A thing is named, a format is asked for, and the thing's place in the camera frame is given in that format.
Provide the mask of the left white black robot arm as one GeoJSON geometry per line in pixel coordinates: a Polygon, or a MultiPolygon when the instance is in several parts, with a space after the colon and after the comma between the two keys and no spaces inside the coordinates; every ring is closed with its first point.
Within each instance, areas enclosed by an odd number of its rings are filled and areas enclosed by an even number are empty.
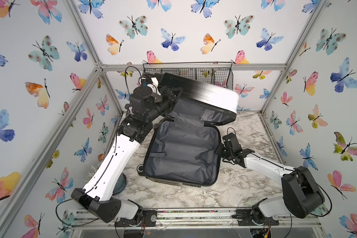
{"type": "Polygon", "coordinates": [[[153,129],[153,121],[159,116],[166,117],[182,92],[181,87],[136,88],[130,95],[126,117],[116,129],[110,151],[90,181],[72,192],[71,199],[105,223],[126,219],[138,226],[143,220],[142,206],[114,198],[113,191],[128,161],[153,129]]]}

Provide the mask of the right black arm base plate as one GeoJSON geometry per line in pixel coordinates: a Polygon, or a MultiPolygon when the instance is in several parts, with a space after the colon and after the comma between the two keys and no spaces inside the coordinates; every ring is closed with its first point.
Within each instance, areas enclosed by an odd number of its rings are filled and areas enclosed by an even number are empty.
{"type": "Polygon", "coordinates": [[[277,220],[265,217],[258,209],[237,209],[232,218],[238,221],[239,226],[279,226],[277,220]]]}

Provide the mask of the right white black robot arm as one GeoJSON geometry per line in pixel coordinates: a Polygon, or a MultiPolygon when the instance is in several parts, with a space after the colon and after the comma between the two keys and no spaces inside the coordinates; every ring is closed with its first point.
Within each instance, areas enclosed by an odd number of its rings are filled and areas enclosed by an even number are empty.
{"type": "Polygon", "coordinates": [[[322,189],[307,168],[279,164],[254,150],[243,149],[234,133],[224,136],[222,141],[216,154],[223,161],[256,171],[281,186],[281,196],[262,199],[251,207],[250,217],[256,224],[282,215],[303,219],[324,204],[322,189]]]}

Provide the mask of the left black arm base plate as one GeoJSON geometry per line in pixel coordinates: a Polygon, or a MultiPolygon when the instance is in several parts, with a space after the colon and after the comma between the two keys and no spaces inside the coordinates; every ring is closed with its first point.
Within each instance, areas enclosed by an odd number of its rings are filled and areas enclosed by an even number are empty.
{"type": "Polygon", "coordinates": [[[157,222],[156,210],[142,210],[134,219],[117,219],[115,226],[117,228],[130,228],[130,227],[155,227],[157,222]]]}

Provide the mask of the black white space suitcase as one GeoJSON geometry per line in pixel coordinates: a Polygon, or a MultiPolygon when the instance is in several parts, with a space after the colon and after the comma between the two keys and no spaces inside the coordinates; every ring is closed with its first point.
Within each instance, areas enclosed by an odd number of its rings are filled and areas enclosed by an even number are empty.
{"type": "Polygon", "coordinates": [[[235,121],[237,92],[172,73],[148,73],[159,88],[181,88],[173,110],[155,130],[143,162],[142,176],[172,185],[212,186],[219,174],[218,126],[235,121]]]}

